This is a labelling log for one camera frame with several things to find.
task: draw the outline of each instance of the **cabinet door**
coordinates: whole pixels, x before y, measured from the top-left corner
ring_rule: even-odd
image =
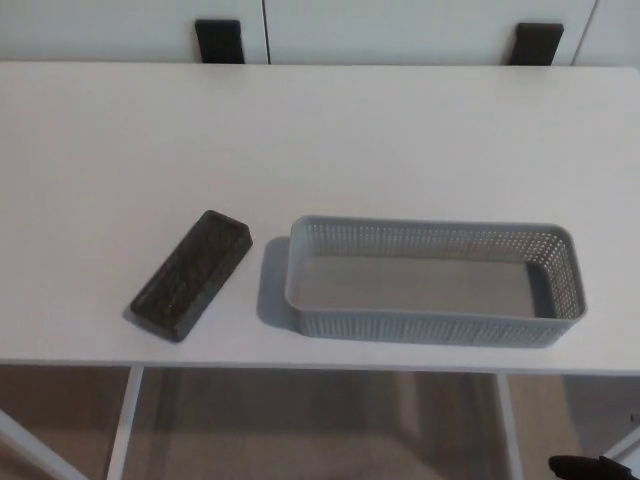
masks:
[[[640,67],[640,2],[600,0],[580,46],[576,65]]]
[[[261,0],[0,0],[0,60],[199,61],[196,18],[240,20],[266,63]]]
[[[492,65],[519,22],[563,23],[569,65],[594,0],[265,0],[272,63]]]

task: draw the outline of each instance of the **beige floor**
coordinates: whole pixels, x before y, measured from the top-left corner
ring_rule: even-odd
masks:
[[[0,408],[104,478],[126,371],[0,369]],[[525,477],[577,453],[559,377],[512,377]],[[147,370],[126,480],[508,480],[494,377]],[[1,480],[48,478],[7,449]]]

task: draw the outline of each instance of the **tabletop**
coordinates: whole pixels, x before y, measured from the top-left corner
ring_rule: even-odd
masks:
[[[640,373],[633,69],[0,63],[0,363]],[[208,209],[254,246],[171,344],[123,312]],[[291,328],[306,214],[555,223],[588,312],[546,349]]]

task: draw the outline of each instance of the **white metal table leg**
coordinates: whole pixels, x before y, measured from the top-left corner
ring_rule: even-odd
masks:
[[[509,456],[511,480],[524,480],[522,460],[520,459],[520,447],[518,447],[518,432],[516,430],[516,420],[513,416],[513,405],[511,404],[509,376],[504,373],[496,374],[496,383],[498,385],[500,406],[502,407],[502,423],[507,440],[507,454]]]
[[[127,382],[127,390],[122,400],[118,430],[116,431],[113,448],[111,449],[111,460],[109,461],[107,480],[120,480],[122,478],[143,373],[144,367],[142,366],[131,367],[131,370],[129,370],[129,380]]]
[[[604,456],[619,461],[621,460],[620,456],[627,453],[627,451],[638,442],[640,442],[640,427],[631,431],[626,437],[607,450]]]
[[[0,442],[57,480],[88,480],[69,462],[0,410]]]

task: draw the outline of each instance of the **gray plastic basket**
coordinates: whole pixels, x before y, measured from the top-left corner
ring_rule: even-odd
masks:
[[[586,311],[554,225],[308,216],[289,248],[285,297],[304,335],[544,347]]]

